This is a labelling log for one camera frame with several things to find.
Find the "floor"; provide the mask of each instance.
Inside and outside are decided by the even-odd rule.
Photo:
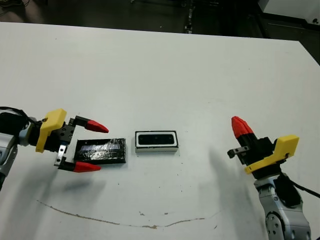
[[[0,7],[0,22],[70,25],[81,27],[183,33],[188,6],[180,0],[23,0],[26,7]],[[262,38],[258,20],[245,4],[237,15],[229,8],[197,5],[192,17],[192,33]],[[262,19],[273,39],[300,41],[320,64],[320,32],[299,24]]]

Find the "brown stain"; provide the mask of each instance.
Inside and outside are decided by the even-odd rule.
[[[144,226],[141,226],[141,228],[157,229],[158,226],[157,225],[153,225],[153,226],[144,225]]]
[[[53,206],[50,206],[48,204],[45,204],[44,202],[42,201],[39,201],[39,200],[36,200],[38,203],[54,210],[54,211],[57,211],[61,214],[66,214],[66,215],[69,215],[69,216],[73,216],[73,217],[77,217],[77,218],[81,218],[81,219],[87,219],[87,220],[92,220],[92,221],[97,221],[97,222],[100,222],[100,223],[105,223],[105,224],[112,224],[112,225],[119,225],[119,226],[124,226],[124,227],[133,227],[133,228],[148,228],[148,229],[153,229],[153,230],[156,230],[157,228],[168,228],[168,227],[171,227],[173,225],[176,225],[176,224],[181,224],[181,223],[186,223],[186,222],[192,222],[192,221],[197,221],[197,220],[205,220],[204,217],[200,217],[200,218],[193,218],[193,219],[188,219],[188,220],[181,220],[181,221],[176,221],[174,223],[171,223],[169,225],[165,225],[165,226],[160,226],[160,225],[143,225],[143,226],[138,226],[138,225],[132,225],[132,224],[120,224],[120,223],[117,223],[117,222],[113,222],[113,221],[106,221],[106,220],[101,220],[101,219],[97,219],[97,218],[93,218],[93,217],[88,217],[88,216],[81,216],[79,214],[73,214],[73,213],[70,213],[70,212],[67,212],[67,211],[62,211],[60,209],[57,209]],[[209,217],[209,219],[213,218],[215,215],[217,215],[219,212],[216,212],[215,214],[213,214],[211,217]]]

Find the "white tabletop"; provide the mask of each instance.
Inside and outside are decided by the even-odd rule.
[[[320,190],[320,67],[299,42],[1,22],[0,79],[2,106],[109,128],[77,128],[70,158],[77,139],[126,138],[128,152],[73,173],[20,146],[0,192],[2,240],[267,239],[254,178],[227,156],[234,115],[258,137],[298,135],[282,169]],[[179,151],[136,154],[145,130],[176,130]],[[301,195],[315,239],[320,202]]]

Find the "yellow plastic part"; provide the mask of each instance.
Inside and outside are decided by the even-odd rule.
[[[38,142],[35,146],[35,151],[39,153],[44,152],[45,144],[48,136],[50,136],[53,130],[62,128],[67,112],[62,108],[54,111],[50,111],[45,115],[45,122],[42,123],[40,127],[40,134]]]
[[[275,164],[278,161],[287,159],[295,155],[295,151],[299,142],[296,135],[282,136],[276,141],[274,152],[272,155],[247,166],[244,171],[250,174],[258,169]]]

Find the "red rubber tip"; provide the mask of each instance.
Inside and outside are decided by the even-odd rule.
[[[100,124],[96,121],[93,121],[93,120],[89,120],[86,123],[85,129],[88,129],[88,130],[94,131],[94,132],[99,132],[99,133],[108,133],[109,132],[108,128],[106,128],[102,124]]]
[[[86,162],[77,161],[75,163],[74,172],[75,173],[85,173],[85,172],[93,172],[93,171],[99,171],[101,169],[100,166],[93,165]]]
[[[248,126],[246,121],[242,120],[238,116],[234,116],[231,118],[232,130],[235,138],[237,139],[243,134],[253,134],[254,131]]]

